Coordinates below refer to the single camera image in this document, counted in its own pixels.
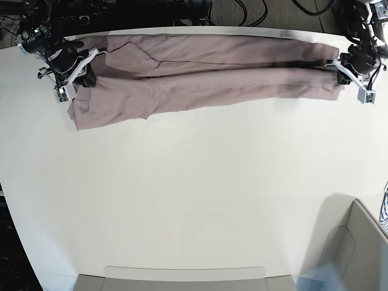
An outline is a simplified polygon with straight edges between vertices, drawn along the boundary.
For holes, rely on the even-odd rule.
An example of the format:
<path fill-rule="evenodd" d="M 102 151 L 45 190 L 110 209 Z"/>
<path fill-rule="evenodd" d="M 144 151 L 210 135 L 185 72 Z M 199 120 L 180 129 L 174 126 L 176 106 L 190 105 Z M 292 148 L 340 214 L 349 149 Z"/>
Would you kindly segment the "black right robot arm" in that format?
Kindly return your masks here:
<path fill-rule="evenodd" d="M 22 1 L 18 4 L 17 45 L 47 65 L 39 69 L 37 78 L 47 78 L 57 91 L 72 84 L 96 85 L 91 62 L 100 51 L 85 48 L 82 41 L 65 38 L 65 29 L 90 23 L 89 15 L 76 11 L 82 4 L 82 1 Z"/>

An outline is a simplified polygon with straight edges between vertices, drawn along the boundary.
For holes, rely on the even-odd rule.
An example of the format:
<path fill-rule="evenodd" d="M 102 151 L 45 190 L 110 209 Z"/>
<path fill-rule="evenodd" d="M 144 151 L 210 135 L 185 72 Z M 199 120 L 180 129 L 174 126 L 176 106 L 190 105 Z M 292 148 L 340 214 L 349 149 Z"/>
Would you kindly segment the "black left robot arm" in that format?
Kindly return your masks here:
<path fill-rule="evenodd" d="M 387 59 L 387 1 L 340 1 L 332 12 L 351 42 L 340 54 L 341 65 L 364 81 L 366 89 L 373 89 Z"/>

